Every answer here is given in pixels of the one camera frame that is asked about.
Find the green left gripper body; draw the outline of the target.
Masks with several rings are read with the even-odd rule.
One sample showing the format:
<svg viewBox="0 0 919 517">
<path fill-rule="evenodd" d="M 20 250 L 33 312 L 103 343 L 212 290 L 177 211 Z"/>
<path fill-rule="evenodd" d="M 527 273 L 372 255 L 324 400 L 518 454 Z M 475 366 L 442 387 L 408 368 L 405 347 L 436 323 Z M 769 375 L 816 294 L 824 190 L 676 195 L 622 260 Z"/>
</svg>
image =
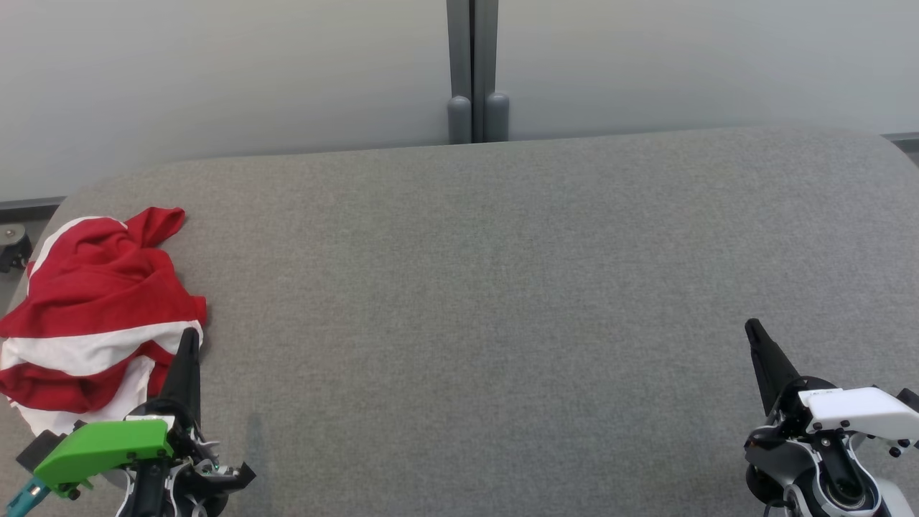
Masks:
<svg viewBox="0 0 919 517">
<path fill-rule="evenodd" d="M 121 467 L 138 467 L 147 460 L 186 455 L 200 433 L 196 414 L 173 400 L 151 400 L 122 420 L 83 423 L 43 455 L 33 477 L 59 496 L 90 478 Z"/>
</svg>

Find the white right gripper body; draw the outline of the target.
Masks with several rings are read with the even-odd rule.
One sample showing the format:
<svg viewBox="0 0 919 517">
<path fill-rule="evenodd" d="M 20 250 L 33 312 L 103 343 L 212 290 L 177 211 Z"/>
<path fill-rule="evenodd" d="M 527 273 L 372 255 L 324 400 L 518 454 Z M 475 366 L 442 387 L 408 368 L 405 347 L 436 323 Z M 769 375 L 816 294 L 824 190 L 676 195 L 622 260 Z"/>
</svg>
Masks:
<svg viewBox="0 0 919 517">
<path fill-rule="evenodd" d="M 919 393 L 909 388 L 892 395 L 877 386 L 841 388 L 817 378 L 801 378 L 791 388 L 790 406 L 780 412 L 780 428 L 790 437 L 860 433 L 899 450 L 919 449 Z"/>
</svg>

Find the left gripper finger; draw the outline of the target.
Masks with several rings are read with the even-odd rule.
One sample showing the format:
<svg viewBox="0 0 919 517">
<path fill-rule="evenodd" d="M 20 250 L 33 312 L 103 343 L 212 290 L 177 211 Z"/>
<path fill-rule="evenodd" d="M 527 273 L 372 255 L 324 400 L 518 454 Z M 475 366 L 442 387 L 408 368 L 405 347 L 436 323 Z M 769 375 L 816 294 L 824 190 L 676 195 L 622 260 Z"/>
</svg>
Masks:
<svg viewBox="0 0 919 517">
<path fill-rule="evenodd" d="M 181 406 L 194 424 L 201 418 L 200 335 L 187 327 L 181 334 L 159 397 Z"/>
</svg>

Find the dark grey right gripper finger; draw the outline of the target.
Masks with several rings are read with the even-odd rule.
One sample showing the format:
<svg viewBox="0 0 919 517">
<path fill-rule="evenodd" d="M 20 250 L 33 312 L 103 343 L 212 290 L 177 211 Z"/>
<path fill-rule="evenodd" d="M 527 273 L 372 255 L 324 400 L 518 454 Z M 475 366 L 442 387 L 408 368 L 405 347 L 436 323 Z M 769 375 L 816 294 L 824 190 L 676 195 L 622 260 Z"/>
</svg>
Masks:
<svg viewBox="0 0 919 517">
<path fill-rule="evenodd" d="M 777 411 L 786 416 L 794 413 L 800 405 L 797 393 L 802 386 L 801 374 L 760 320 L 746 321 L 745 333 L 765 415 Z"/>
</svg>

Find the red and white shirt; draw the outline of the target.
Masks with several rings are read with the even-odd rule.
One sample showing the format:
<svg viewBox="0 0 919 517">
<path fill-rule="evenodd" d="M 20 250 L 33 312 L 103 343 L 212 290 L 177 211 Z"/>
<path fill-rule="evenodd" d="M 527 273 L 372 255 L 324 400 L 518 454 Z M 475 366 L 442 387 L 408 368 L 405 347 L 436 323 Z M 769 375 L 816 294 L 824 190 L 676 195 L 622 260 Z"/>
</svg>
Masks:
<svg viewBox="0 0 919 517">
<path fill-rule="evenodd" d="M 207 319 L 161 249 L 185 219 L 151 207 L 69 220 L 45 239 L 25 298 L 0 318 L 0 401 L 32 433 L 121 420 L 161 395 L 184 331 Z"/>
</svg>

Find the black caster wheel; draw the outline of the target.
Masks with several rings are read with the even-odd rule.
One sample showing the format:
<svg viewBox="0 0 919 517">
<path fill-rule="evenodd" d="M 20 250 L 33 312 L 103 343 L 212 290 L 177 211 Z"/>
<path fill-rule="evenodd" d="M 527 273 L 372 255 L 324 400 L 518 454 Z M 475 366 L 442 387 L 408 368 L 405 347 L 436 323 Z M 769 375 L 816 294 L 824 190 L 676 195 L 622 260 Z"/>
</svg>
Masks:
<svg viewBox="0 0 919 517">
<path fill-rule="evenodd" d="M 32 240 L 25 225 L 0 225 L 0 274 L 25 271 L 32 249 Z"/>
</svg>

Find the grey metal partition post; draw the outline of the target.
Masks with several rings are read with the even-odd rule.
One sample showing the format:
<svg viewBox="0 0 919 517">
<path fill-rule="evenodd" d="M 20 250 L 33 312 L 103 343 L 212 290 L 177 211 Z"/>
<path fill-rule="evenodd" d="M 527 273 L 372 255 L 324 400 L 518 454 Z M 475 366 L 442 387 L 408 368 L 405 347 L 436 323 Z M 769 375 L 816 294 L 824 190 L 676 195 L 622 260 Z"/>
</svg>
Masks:
<svg viewBox="0 0 919 517">
<path fill-rule="evenodd" d="M 446 8 L 451 83 L 451 98 L 447 101 L 447 132 L 450 144 L 471 144 L 472 4 L 470 0 L 446 0 Z"/>
<path fill-rule="evenodd" d="M 509 139 L 510 99 L 496 88 L 499 0 L 470 0 L 472 29 L 472 140 Z"/>
</svg>

